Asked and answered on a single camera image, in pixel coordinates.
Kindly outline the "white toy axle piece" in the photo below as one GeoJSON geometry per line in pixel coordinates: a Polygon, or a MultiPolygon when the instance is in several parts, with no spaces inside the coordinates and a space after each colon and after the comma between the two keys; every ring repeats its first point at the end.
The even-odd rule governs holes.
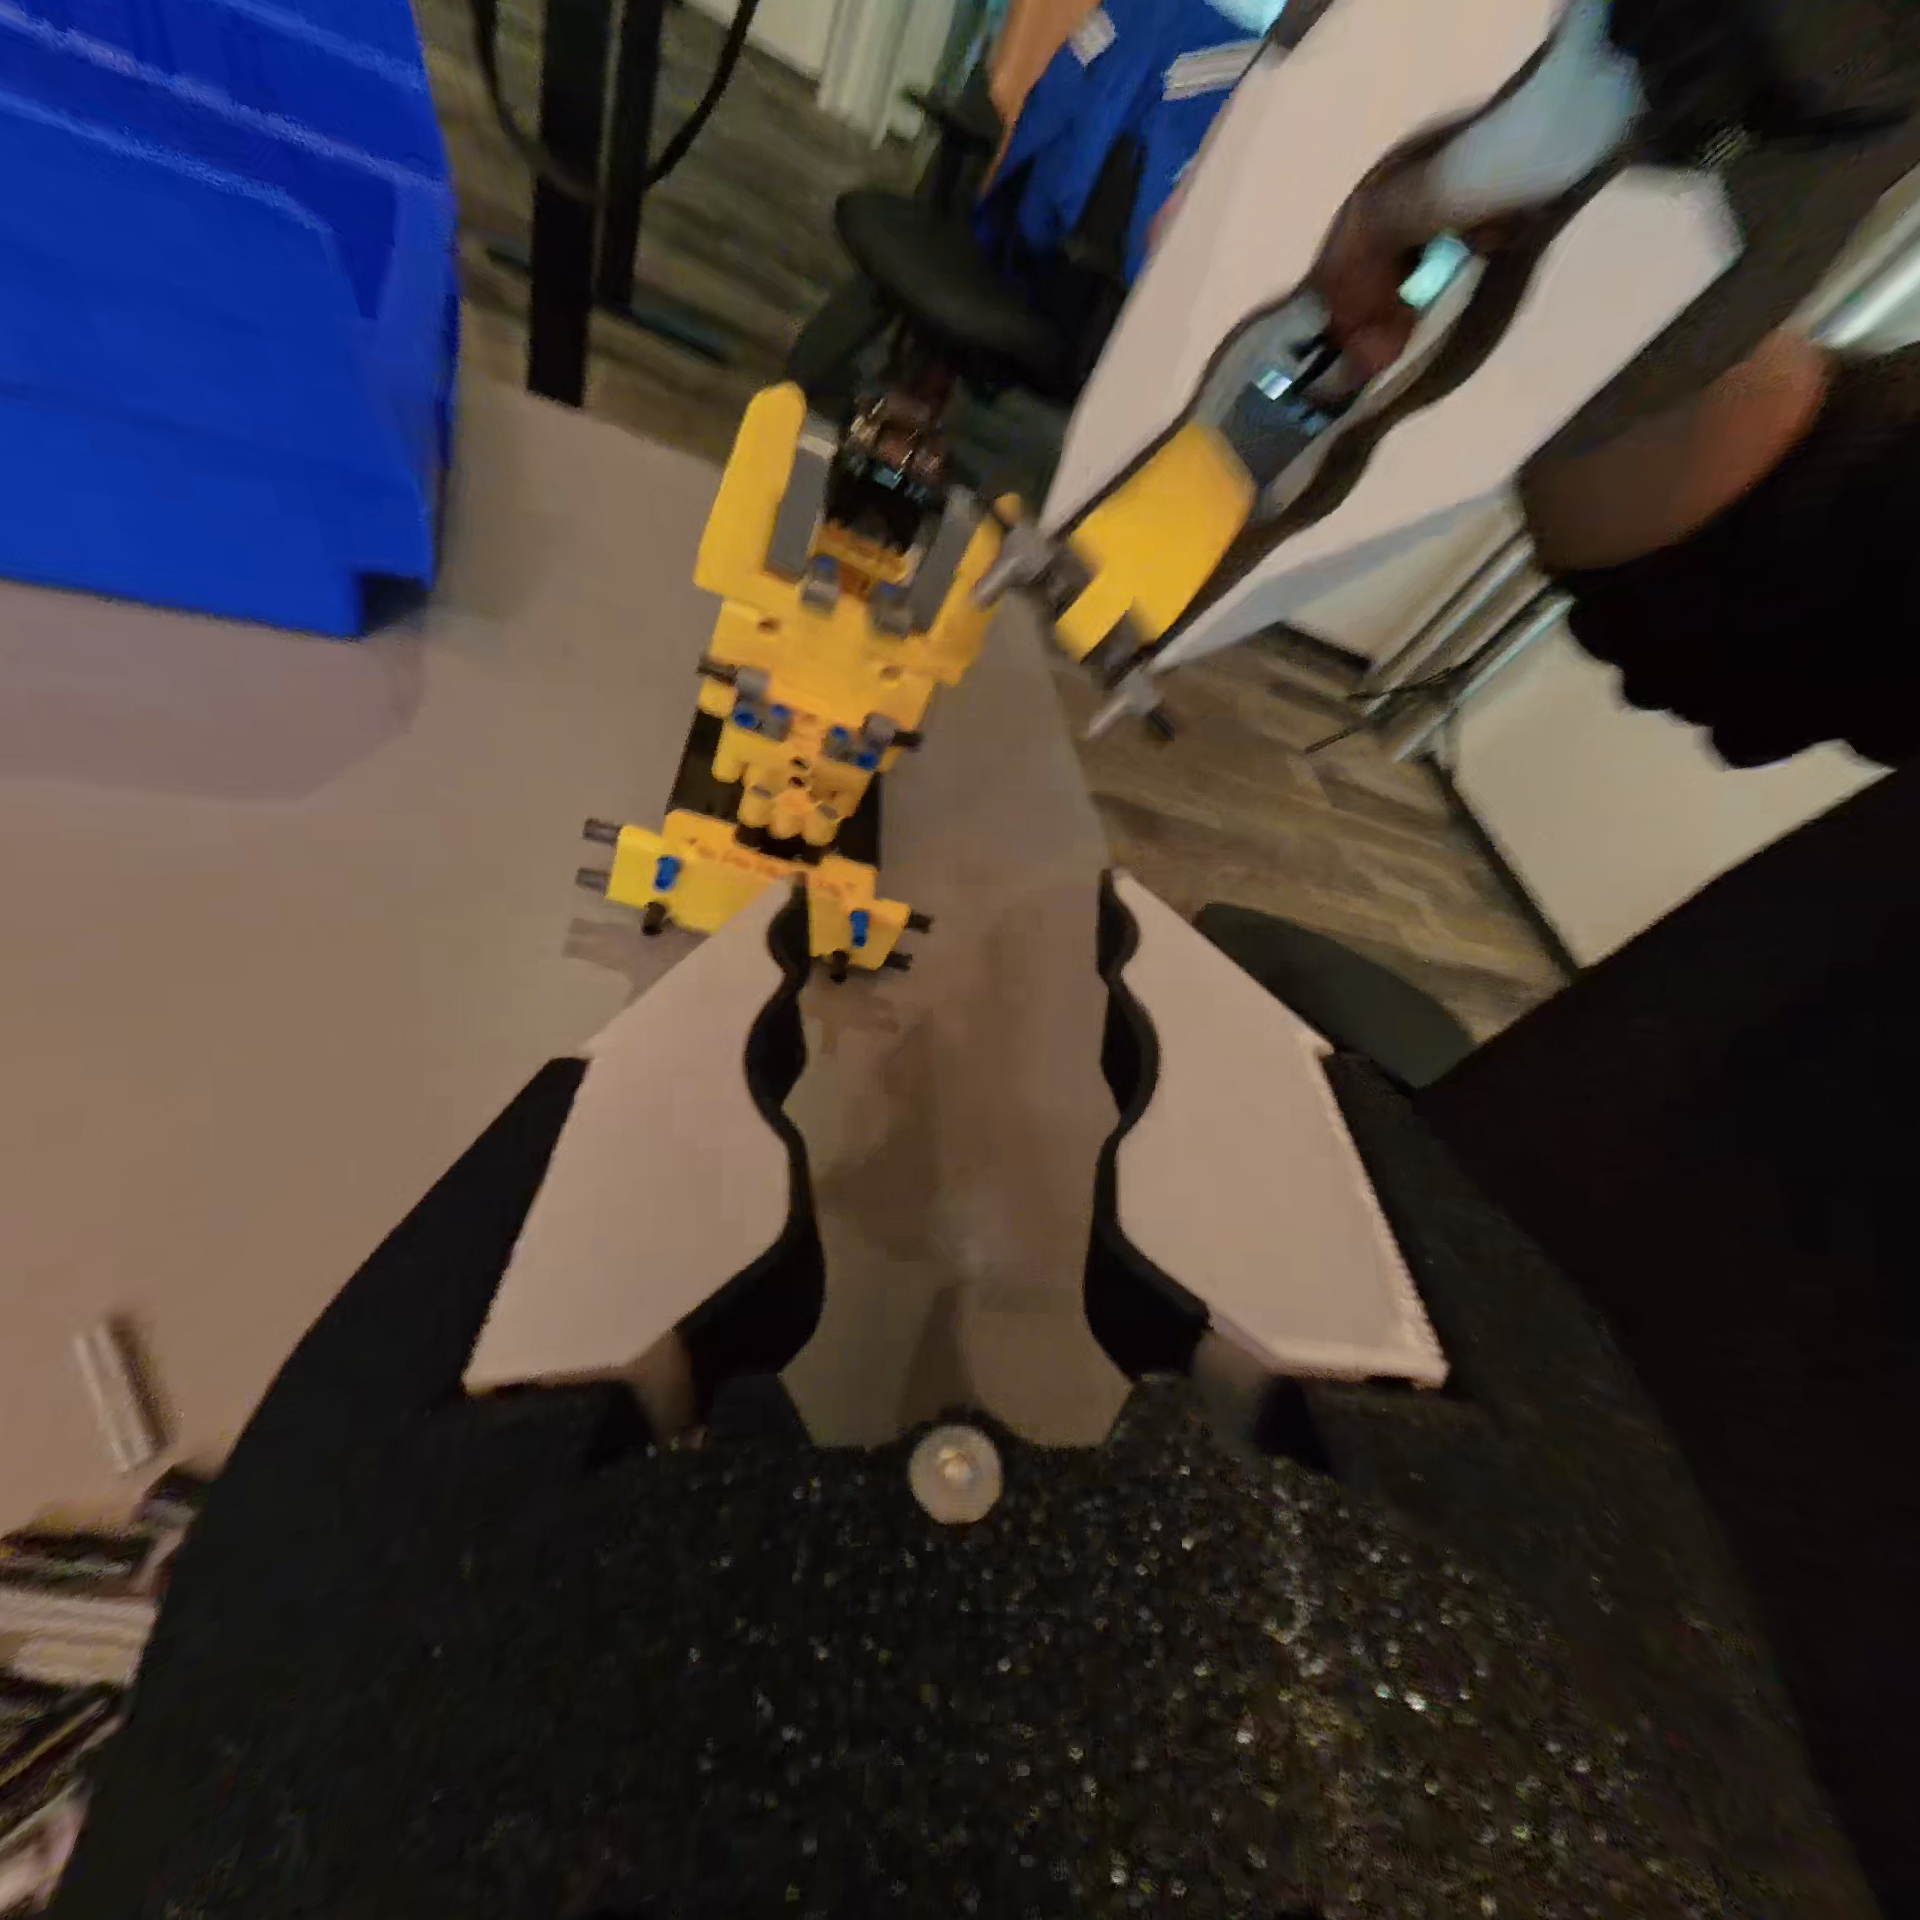
{"type": "Polygon", "coordinates": [[[172,1416],[141,1329],[110,1313],[77,1332],[71,1351],[115,1468],[138,1474],[160,1460],[172,1445],[172,1416]]]}

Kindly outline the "person's right forearm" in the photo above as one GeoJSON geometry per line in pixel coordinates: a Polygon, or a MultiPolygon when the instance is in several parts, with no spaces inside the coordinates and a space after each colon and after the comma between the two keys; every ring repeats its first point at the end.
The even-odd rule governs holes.
{"type": "Polygon", "coordinates": [[[1701,532],[1564,569],[1568,628],[1629,705],[1738,770],[1917,751],[1917,347],[1841,357],[1802,442],[1701,532]]]}

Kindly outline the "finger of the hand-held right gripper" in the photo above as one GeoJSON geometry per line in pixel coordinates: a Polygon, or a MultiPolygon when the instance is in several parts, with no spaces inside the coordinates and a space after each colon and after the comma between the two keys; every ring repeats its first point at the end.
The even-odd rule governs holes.
{"type": "Polygon", "coordinates": [[[1736,257],[1714,175],[1634,165],[1477,242],[1368,380],[1326,361],[1326,303],[1307,288],[1249,314],[1180,422],[1241,456],[1256,491],[1147,670],[1223,650],[1501,499],[1736,257]]]}
{"type": "Polygon", "coordinates": [[[1303,295],[1382,158],[1467,120],[1536,60],[1564,4],[1288,9],[1188,168],[1070,419],[1045,507],[1066,528],[1188,419],[1226,422],[1326,327],[1303,295]]]}

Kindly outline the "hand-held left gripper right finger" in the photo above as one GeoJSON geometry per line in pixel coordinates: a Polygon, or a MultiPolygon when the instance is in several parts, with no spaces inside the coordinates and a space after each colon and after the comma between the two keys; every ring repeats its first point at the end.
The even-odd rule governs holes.
{"type": "Polygon", "coordinates": [[[1101,1070],[1085,1317],[1132,1378],[1437,1393],[1450,1358],[1331,1078],[1332,1042],[1173,907],[1098,889],[1101,1070]]]}

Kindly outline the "black office chair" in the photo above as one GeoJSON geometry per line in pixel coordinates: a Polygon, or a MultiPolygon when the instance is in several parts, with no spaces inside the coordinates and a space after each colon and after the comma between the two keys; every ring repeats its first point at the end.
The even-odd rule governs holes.
{"type": "Polygon", "coordinates": [[[1117,137],[1066,238],[1014,255],[985,246],[970,213],[855,187],[835,205],[851,277],[802,327],[784,374],[841,422],[865,399],[916,396],[962,481],[1038,507],[1130,290],[1141,179],[1141,141],[1117,137]]]}

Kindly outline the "blue striped jacket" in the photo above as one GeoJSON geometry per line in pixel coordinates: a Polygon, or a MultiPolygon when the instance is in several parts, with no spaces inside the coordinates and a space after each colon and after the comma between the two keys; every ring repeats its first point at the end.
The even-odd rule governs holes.
{"type": "Polygon", "coordinates": [[[979,198],[973,232],[1036,281],[1074,236],[1092,238],[1101,179],[1122,157],[1117,276],[1132,286],[1156,222],[1282,4],[1094,4],[1035,80],[979,198]]]}

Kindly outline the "yellow toy brick block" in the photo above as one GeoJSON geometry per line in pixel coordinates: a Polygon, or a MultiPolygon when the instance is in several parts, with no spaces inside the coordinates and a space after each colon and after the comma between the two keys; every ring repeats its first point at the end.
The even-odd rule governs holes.
{"type": "Polygon", "coordinates": [[[1256,495],[1223,429],[1183,422],[1070,528],[1002,518],[973,597],[980,608],[1012,595],[1038,608],[1055,646],[1108,697],[1089,733],[1135,717],[1169,741],[1175,727],[1158,694],[1156,650],[1223,564],[1256,495]]]}

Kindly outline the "metal door rail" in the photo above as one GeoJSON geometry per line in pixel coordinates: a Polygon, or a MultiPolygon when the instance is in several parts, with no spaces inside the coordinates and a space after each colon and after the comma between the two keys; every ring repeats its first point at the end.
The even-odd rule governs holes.
{"type": "Polygon", "coordinates": [[[1450,751],[1461,713],[1565,613],[1536,564],[1532,536],[1501,540],[1392,655],[1345,697],[1351,717],[1307,757],[1368,736],[1393,762],[1450,751]]]}

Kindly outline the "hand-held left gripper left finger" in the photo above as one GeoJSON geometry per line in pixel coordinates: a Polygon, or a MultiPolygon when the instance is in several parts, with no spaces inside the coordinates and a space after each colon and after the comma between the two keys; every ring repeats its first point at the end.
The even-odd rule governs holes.
{"type": "Polygon", "coordinates": [[[813,1339],[827,1256],[789,1111],[812,968],[803,892],[778,884],[589,1042],[469,1396],[613,1383],[683,1430],[813,1339]]]}

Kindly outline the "person's black clothed torso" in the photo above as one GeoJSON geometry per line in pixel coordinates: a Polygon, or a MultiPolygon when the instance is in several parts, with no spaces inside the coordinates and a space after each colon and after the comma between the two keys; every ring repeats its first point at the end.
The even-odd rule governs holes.
{"type": "Polygon", "coordinates": [[[1917,1909],[1917,770],[1717,875],[1420,1094],[1597,1305],[1917,1909]]]}

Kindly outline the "blue plastic bin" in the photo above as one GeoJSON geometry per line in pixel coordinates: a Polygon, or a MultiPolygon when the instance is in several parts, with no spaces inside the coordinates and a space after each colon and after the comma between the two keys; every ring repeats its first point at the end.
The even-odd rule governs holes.
{"type": "Polygon", "coordinates": [[[457,252],[413,4],[5,1],[5,578],[343,638],[428,595],[457,252]]]}

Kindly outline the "yellow toy brick model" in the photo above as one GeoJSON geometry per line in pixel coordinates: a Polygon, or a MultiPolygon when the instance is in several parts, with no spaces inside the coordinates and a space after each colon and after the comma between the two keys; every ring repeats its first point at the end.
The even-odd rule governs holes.
{"type": "Polygon", "coordinates": [[[885,892],[885,776],[980,654],[1002,536],[928,399],[885,393],[841,422],[795,383],[757,393],[694,560],[717,621],[667,809],[589,821],[603,854],[576,880],[643,931],[694,933],[795,884],[835,979],[908,973],[933,920],[885,892]]]}

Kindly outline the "black metal table leg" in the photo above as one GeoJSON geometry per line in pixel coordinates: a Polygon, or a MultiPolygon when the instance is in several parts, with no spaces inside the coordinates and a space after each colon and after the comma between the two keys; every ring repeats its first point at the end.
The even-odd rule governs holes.
{"type": "Polygon", "coordinates": [[[661,1],[547,1],[528,247],[526,384],[584,407],[605,238],[643,198],[661,62],[661,1]]]}

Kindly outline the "pile of toy brick parts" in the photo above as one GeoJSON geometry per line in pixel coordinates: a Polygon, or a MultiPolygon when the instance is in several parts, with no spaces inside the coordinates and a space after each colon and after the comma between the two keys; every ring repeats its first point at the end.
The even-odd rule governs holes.
{"type": "Polygon", "coordinates": [[[54,1512],[2,1540],[5,1918],[44,1914],[62,1886],[209,1493],[175,1467],[124,1512],[54,1512]]]}

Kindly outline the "person's right hand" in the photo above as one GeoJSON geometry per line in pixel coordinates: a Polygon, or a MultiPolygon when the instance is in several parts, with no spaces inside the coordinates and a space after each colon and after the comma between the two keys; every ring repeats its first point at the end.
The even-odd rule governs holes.
{"type": "Polygon", "coordinates": [[[1779,327],[1691,399],[1602,442],[1532,452],[1518,502],[1537,569],[1611,569],[1698,533],[1802,445],[1835,366],[1822,341],[1779,327]]]}

